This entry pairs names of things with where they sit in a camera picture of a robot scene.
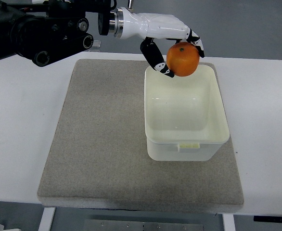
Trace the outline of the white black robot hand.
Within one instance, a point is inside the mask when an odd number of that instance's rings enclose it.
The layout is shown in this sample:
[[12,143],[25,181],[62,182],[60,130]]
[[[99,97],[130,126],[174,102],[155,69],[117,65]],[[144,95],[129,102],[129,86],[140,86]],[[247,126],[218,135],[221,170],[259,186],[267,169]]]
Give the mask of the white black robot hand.
[[200,37],[173,15],[131,13],[121,7],[111,12],[108,31],[119,39],[140,37],[143,40],[140,50],[150,67],[169,77],[174,77],[175,74],[168,68],[167,58],[163,58],[154,39],[174,40],[176,43],[188,42],[196,47],[200,58],[205,56]]

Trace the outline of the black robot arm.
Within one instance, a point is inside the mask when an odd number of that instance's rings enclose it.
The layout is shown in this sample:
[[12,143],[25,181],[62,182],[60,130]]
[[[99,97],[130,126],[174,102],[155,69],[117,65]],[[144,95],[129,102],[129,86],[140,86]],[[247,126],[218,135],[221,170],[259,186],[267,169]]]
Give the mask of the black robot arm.
[[100,35],[122,33],[123,13],[115,0],[0,0],[0,59],[18,54],[44,67],[91,48],[87,12],[97,13]]

